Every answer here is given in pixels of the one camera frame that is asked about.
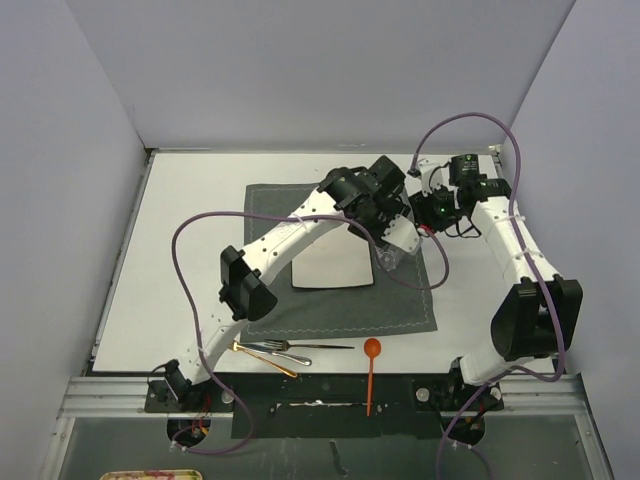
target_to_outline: gold fork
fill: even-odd
[[[247,355],[251,355],[252,357],[257,358],[258,360],[261,360],[264,363],[266,363],[268,365],[271,365],[276,370],[279,370],[280,372],[284,373],[285,375],[287,375],[287,376],[289,376],[291,378],[297,378],[298,377],[298,374],[296,372],[294,372],[293,370],[289,370],[288,368],[281,367],[277,363],[273,363],[272,361],[267,360],[264,357],[261,357],[257,353],[253,353],[252,351],[244,348],[242,345],[240,345],[235,340],[233,341],[233,343],[231,343],[231,345],[229,345],[229,349],[233,350],[234,352],[244,352]]]

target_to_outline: black base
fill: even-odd
[[[282,374],[220,374],[248,405],[254,417],[255,438],[373,438],[412,435],[439,438],[440,412],[457,411],[476,391],[464,385],[460,374],[374,376],[371,417],[366,416],[367,375],[302,374],[296,379]],[[429,390],[429,401],[416,397]],[[224,404],[213,382],[192,387],[182,404],[173,400],[164,381],[153,381],[147,395],[148,413],[199,413],[207,394],[212,412],[233,411],[232,437],[244,437],[248,420],[236,402]],[[480,400],[487,404],[486,393]],[[475,402],[469,411],[477,411]]]

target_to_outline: white table surface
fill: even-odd
[[[173,232],[186,218],[212,210],[242,210],[245,187],[254,183],[312,183],[334,167],[371,165],[373,154],[156,154],[126,252],[113,301],[95,359],[98,372],[145,372],[175,358],[194,339],[191,311],[171,262]],[[410,155],[389,155],[403,171]],[[449,156],[427,155],[444,163]],[[495,177],[490,156],[480,157],[480,169]],[[408,177],[409,194],[420,187]],[[190,225],[178,243],[178,257],[194,295],[203,329],[218,302],[220,252],[243,245],[241,218],[210,218]],[[448,282],[433,291],[438,330],[380,337],[382,353],[377,373],[445,373],[451,361],[468,353],[489,336],[491,318],[502,302],[506,285],[483,239],[450,239],[440,234],[451,262]],[[442,258],[430,241],[423,245],[431,283],[441,278]],[[368,359],[365,339],[323,340],[354,345],[354,350],[296,349],[313,366],[281,363],[302,373],[363,373]],[[552,371],[549,360],[532,367]],[[215,366],[220,372],[272,372],[248,355],[227,352]]]

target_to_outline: screw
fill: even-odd
[[[490,390],[489,394],[490,394],[493,398],[495,398],[496,400],[498,400],[498,401],[500,401],[500,400],[502,399],[502,392],[501,392],[501,391],[500,391],[500,389],[499,389],[499,388],[497,388],[497,387],[493,387],[493,388]]]
[[[233,397],[225,391],[222,392],[220,399],[222,400],[222,403],[224,403],[225,405],[229,405],[231,402],[233,402]]]
[[[416,398],[419,402],[428,402],[429,401],[429,390],[422,387],[416,390]]]

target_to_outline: cable tie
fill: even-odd
[[[509,222],[511,220],[515,220],[516,222],[518,220],[522,220],[523,222],[526,220],[527,218],[524,215],[520,215],[519,213],[516,215],[507,215],[505,217],[501,217],[498,220],[496,220],[494,223],[500,223],[500,222]]]
[[[529,247],[525,248],[524,250],[519,251],[518,253],[511,255],[511,258],[509,260],[513,260],[514,258],[517,260],[520,260],[525,254],[529,254],[532,257],[533,256],[538,256],[540,258],[544,258],[544,255],[542,255],[542,252],[538,251],[538,250],[531,250]]]
[[[302,220],[302,218],[300,218],[300,215],[298,215],[297,213],[292,213],[291,216],[293,218],[297,218],[298,221],[302,224],[302,226],[304,227],[304,231],[307,233],[307,235],[311,234],[311,230],[309,230],[309,226],[307,225],[307,222],[305,222],[304,220]]]

